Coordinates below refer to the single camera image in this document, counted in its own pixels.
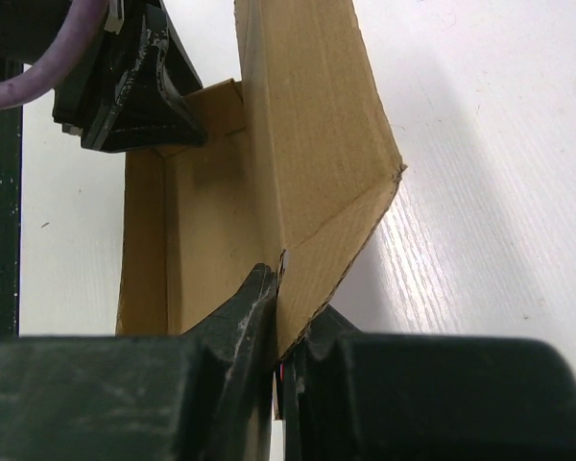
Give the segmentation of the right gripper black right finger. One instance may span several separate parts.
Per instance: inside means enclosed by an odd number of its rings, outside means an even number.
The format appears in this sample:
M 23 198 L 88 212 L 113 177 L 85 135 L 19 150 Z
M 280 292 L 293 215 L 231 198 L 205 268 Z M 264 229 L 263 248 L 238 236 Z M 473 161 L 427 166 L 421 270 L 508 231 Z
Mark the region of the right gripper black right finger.
M 576 460 L 576 380 L 536 340 L 365 333 L 327 307 L 281 410 L 289 460 Z

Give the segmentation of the brown cardboard box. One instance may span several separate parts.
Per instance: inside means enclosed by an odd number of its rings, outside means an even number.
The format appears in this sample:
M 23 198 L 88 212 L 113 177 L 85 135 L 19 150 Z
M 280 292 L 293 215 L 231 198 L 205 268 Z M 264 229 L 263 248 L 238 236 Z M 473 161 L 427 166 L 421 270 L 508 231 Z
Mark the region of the brown cardboard box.
M 404 165 L 349 1 L 238 1 L 240 82 L 187 99 L 201 147 L 125 161 L 120 335 L 177 334 L 258 263 L 278 276 L 285 355 L 331 300 Z

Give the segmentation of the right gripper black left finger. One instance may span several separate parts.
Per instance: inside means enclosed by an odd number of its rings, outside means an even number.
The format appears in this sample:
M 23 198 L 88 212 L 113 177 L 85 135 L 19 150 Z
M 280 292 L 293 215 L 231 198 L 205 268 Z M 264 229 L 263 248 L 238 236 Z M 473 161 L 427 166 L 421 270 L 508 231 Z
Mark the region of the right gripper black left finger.
M 0 339 L 0 460 L 265 460 L 277 276 L 181 335 Z

